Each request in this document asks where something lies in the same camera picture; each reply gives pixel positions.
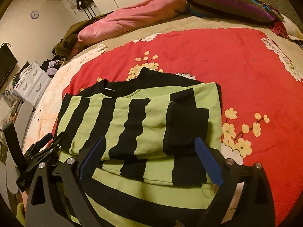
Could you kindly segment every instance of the striped pillow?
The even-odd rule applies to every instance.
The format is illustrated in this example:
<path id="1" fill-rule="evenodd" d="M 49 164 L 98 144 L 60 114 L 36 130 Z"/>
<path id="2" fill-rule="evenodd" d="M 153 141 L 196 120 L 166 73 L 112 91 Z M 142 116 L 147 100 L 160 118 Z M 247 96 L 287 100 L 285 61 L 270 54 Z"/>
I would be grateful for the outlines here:
<path id="1" fill-rule="evenodd" d="M 273 22 L 280 13 L 260 0 L 187 0 L 188 12 L 199 17 Z"/>

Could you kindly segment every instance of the black monitor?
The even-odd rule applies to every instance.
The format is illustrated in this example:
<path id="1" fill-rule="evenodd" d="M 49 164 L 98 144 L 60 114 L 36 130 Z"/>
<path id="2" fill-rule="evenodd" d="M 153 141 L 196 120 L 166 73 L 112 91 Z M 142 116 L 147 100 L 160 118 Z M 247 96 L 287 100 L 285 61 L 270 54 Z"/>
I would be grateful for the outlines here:
<path id="1" fill-rule="evenodd" d="M 2 44 L 0 48 L 0 88 L 7 80 L 17 62 L 8 45 Z"/>

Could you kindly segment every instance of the pink blanket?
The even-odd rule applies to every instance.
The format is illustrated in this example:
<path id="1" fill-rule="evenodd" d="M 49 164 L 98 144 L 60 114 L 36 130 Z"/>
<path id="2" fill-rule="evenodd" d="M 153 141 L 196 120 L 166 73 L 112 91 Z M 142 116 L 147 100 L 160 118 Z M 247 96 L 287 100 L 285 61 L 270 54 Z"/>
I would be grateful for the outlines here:
<path id="1" fill-rule="evenodd" d="M 170 19 L 185 12 L 185 0 L 146 0 L 121 8 L 78 34 L 78 42 L 93 45 L 124 32 Z"/>

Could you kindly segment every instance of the wall clock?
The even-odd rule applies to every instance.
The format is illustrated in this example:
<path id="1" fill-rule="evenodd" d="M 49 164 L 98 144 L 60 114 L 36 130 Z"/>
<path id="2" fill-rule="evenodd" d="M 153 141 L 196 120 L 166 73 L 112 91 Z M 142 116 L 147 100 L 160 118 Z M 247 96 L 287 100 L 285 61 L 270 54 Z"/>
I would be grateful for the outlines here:
<path id="1" fill-rule="evenodd" d="M 39 17 L 39 12 L 34 10 L 31 12 L 31 18 L 32 19 L 37 19 Z"/>

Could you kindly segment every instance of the silver screw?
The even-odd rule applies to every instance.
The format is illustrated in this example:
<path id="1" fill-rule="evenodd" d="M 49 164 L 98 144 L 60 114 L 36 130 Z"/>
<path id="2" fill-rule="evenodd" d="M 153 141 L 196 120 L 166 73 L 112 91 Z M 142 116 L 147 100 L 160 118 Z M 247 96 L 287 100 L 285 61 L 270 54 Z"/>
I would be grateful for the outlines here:
<path id="1" fill-rule="evenodd" d="M 231 158 L 228 158 L 228 159 L 226 160 L 226 163 L 229 164 L 229 165 L 233 165 L 233 164 L 234 164 L 234 160 L 231 159 Z"/>
<path id="2" fill-rule="evenodd" d="M 256 164 L 255 164 L 255 167 L 257 167 L 258 169 L 261 169 L 261 168 L 262 168 L 262 165 L 261 165 L 261 163 L 256 163 Z"/>
<path id="3" fill-rule="evenodd" d="M 69 158 L 69 159 L 66 161 L 66 163 L 69 164 L 69 165 L 73 164 L 74 162 L 75 162 L 75 159 L 74 159 L 74 158 Z"/>
<path id="4" fill-rule="evenodd" d="M 44 163 L 44 162 L 41 162 L 41 163 L 39 164 L 39 168 L 43 168 L 43 167 L 45 167 L 45 163 Z"/>

